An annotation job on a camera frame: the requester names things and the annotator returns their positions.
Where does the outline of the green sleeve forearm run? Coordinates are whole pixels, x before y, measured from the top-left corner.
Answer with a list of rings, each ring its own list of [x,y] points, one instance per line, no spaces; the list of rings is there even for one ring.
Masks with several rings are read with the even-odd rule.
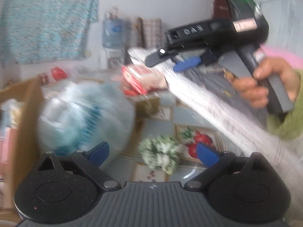
[[[302,136],[302,69],[296,70],[300,78],[300,90],[295,100],[294,109],[288,114],[267,115],[268,132],[283,140],[294,140]]]

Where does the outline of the person's right hand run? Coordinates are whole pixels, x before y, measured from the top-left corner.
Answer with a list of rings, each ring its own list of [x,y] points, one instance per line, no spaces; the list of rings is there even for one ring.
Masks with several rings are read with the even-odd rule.
[[[300,91],[300,76],[283,58],[265,58],[255,69],[252,77],[236,78],[231,73],[226,73],[226,78],[241,97],[248,101],[254,108],[264,108],[269,102],[269,90],[258,85],[258,82],[278,74],[286,89],[291,102],[295,102]]]

